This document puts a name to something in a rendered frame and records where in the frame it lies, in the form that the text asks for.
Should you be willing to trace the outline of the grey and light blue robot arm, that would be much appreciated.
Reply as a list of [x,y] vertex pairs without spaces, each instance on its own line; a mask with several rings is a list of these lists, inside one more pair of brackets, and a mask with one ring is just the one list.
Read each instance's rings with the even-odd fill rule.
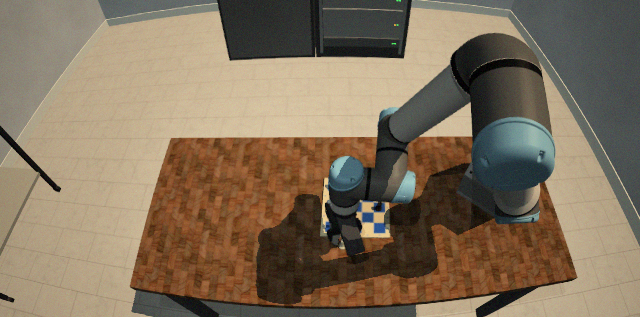
[[409,203],[416,176],[407,170],[408,143],[471,102],[472,163],[478,181],[493,189],[495,222],[537,222],[539,183],[551,176],[556,150],[536,64],[541,68],[516,37],[487,33],[468,40],[409,101],[381,111],[375,168],[352,156],[331,164],[330,208],[350,215],[360,200]]

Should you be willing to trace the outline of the blue and cream chessboard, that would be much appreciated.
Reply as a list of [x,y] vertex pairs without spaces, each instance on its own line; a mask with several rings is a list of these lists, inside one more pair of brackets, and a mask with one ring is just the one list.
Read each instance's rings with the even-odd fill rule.
[[[327,230],[330,229],[330,223],[325,213],[327,200],[329,200],[329,183],[328,178],[324,178],[321,237],[328,237]],[[375,201],[360,200],[356,217],[360,219],[362,224],[362,230],[360,231],[362,238],[390,238],[389,203],[382,202],[381,211],[375,209],[377,204],[378,202]]]

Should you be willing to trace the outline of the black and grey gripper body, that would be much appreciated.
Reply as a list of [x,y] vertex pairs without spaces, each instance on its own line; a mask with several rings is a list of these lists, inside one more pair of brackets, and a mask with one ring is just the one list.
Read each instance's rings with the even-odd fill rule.
[[[340,232],[339,232],[339,229],[338,229],[338,226],[337,226],[337,223],[336,223],[335,215],[334,215],[332,212],[333,212],[334,214],[336,214],[336,216],[337,216],[337,217],[339,217],[339,218],[349,218],[349,217],[353,216],[353,214],[355,214],[355,213],[356,213],[356,214],[355,214],[355,216],[357,216],[357,210],[356,210],[354,213],[350,214],[350,215],[339,215],[339,214],[335,213],[335,212],[330,208],[330,205],[326,202],[326,203],[325,203],[325,213],[326,213],[326,216],[327,216],[327,218],[328,218],[328,220],[329,220],[329,223],[332,223],[332,224],[331,224],[331,228],[332,228],[332,230],[334,230],[334,231],[333,231],[333,233],[334,233],[335,235],[340,234]],[[356,218],[356,217],[355,217],[355,218]],[[331,220],[332,220],[332,222],[331,222]],[[358,225],[358,227],[359,227],[359,224],[358,224],[358,222],[360,222],[359,218],[356,218],[356,221],[357,221],[357,225]]]

